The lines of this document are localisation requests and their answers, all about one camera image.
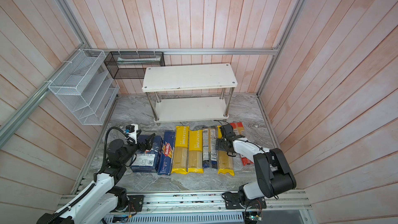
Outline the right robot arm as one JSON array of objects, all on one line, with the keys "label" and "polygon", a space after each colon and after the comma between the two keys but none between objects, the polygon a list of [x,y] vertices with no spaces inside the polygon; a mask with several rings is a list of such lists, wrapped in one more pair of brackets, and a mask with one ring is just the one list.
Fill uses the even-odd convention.
[{"label": "right robot arm", "polygon": [[279,148],[261,147],[233,131],[231,124],[220,127],[221,137],[216,140],[216,150],[239,154],[255,165],[256,180],[239,187],[237,193],[225,192],[222,198],[227,209],[263,207],[264,198],[277,198],[279,194],[296,188],[296,180]]}]

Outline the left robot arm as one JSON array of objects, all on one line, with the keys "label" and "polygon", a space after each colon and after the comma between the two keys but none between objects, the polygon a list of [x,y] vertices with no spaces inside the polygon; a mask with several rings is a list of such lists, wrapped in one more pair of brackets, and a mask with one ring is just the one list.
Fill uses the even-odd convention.
[{"label": "left robot arm", "polygon": [[94,174],[93,181],[65,206],[53,214],[40,217],[39,224],[98,224],[113,211],[127,212],[128,218],[142,211],[144,196],[129,197],[126,189],[118,187],[117,183],[127,169],[126,164],[138,151],[152,149],[155,134],[139,142],[141,130],[137,124],[127,125],[124,129],[111,127],[109,130],[122,133],[124,139],[104,141],[102,166]]}]

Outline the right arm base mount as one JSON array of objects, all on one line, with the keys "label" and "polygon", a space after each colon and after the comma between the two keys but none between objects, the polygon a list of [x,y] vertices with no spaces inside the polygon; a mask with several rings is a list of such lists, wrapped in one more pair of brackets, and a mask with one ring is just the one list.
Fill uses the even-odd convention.
[{"label": "right arm base mount", "polygon": [[221,195],[224,199],[226,209],[250,209],[259,210],[266,208],[266,202],[263,198],[247,199],[242,192],[225,192]]}]

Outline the red spaghetti bag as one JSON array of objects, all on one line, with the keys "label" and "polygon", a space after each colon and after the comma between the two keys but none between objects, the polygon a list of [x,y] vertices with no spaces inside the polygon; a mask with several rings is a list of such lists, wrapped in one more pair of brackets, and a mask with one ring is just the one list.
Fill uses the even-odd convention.
[{"label": "red spaghetti bag", "polygon": [[[230,123],[230,125],[233,127],[233,131],[236,135],[245,136],[245,129],[241,122],[232,122],[232,123]],[[254,164],[251,160],[246,158],[244,155],[240,154],[239,156],[240,156],[243,166]]]}]

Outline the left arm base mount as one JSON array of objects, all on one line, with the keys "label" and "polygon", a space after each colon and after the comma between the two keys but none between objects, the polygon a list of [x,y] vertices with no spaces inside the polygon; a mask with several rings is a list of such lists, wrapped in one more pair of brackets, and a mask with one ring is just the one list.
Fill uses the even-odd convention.
[{"label": "left arm base mount", "polygon": [[118,197],[118,205],[115,208],[117,212],[134,212],[142,211],[144,203],[144,195],[121,195]]}]

